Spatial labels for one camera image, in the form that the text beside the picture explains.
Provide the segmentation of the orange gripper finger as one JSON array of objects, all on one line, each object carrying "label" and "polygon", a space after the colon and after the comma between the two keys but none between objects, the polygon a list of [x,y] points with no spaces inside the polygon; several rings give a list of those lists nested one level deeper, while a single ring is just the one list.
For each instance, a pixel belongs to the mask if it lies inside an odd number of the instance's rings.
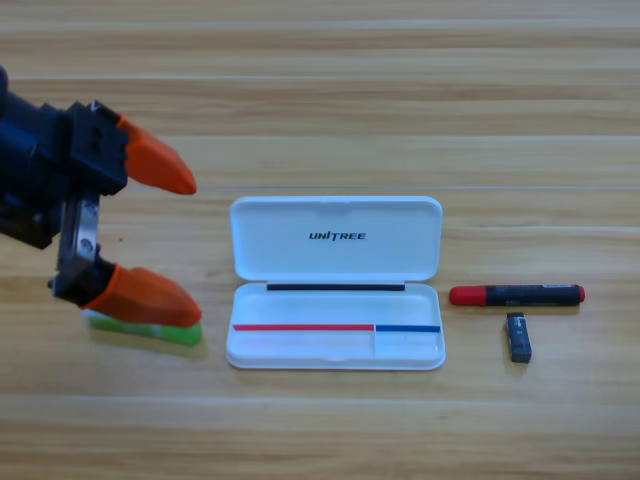
[{"label": "orange gripper finger", "polygon": [[77,274],[58,273],[49,287],[56,298],[123,322],[192,327],[202,316],[197,302],[175,281],[102,258]]}]

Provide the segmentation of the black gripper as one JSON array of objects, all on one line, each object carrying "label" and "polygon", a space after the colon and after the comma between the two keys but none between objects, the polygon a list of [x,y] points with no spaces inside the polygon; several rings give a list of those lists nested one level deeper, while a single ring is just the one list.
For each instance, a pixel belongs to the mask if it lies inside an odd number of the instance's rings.
[{"label": "black gripper", "polygon": [[79,273],[99,259],[100,195],[130,179],[197,192],[173,147],[106,105],[59,110],[1,94],[1,233],[40,250],[59,236],[59,272]]}]

